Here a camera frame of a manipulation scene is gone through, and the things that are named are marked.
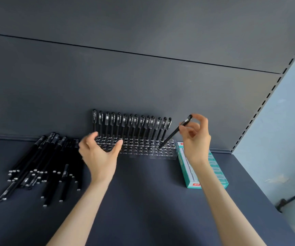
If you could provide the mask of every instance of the teal box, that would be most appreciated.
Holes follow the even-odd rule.
[[[187,158],[184,154],[184,144],[182,142],[177,142],[176,151],[179,159],[179,163],[181,164],[182,172],[184,175],[185,183],[187,188],[197,188],[201,189],[200,182],[198,177],[196,176],[193,168],[189,164]],[[215,175],[219,179],[220,183],[223,185],[224,188],[228,186],[228,181],[225,178],[222,170],[220,169],[215,157],[213,157],[212,153],[209,150],[208,161],[210,166],[212,167]]]

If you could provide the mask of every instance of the pile of pens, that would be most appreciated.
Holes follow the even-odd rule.
[[[93,110],[93,131],[97,131],[100,137],[114,137],[119,139],[140,139],[140,140],[164,140],[164,137],[171,125],[171,118],[156,119],[154,116],[138,116],[130,114]]]
[[[72,179],[81,190],[84,162],[78,152],[79,140],[60,137],[51,133],[42,136],[9,170],[10,185],[0,196],[5,201],[16,189],[31,190],[34,186],[45,183],[41,198],[43,207],[51,204],[60,182],[64,182],[59,202],[67,198]]]

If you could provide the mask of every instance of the blue wall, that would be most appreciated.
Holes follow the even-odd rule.
[[[295,62],[233,154],[272,203],[295,195]],[[283,215],[295,231],[295,201]]]

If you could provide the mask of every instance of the person's left arm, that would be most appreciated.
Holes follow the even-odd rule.
[[[106,153],[96,144],[97,135],[98,133],[94,132],[84,137],[79,144],[79,152],[91,172],[92,181],[47,246],[86,244],[96,213],[116,170],[117,157],[122,145],[120,140],[111,152]]]

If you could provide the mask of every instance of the forearm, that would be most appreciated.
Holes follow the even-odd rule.
[[[207,198],[223,245],[265,245],[228,195],[209,162],[198,164],[194,170]]]
[[[108,183],[91,183],[47,246],[84,246]]]

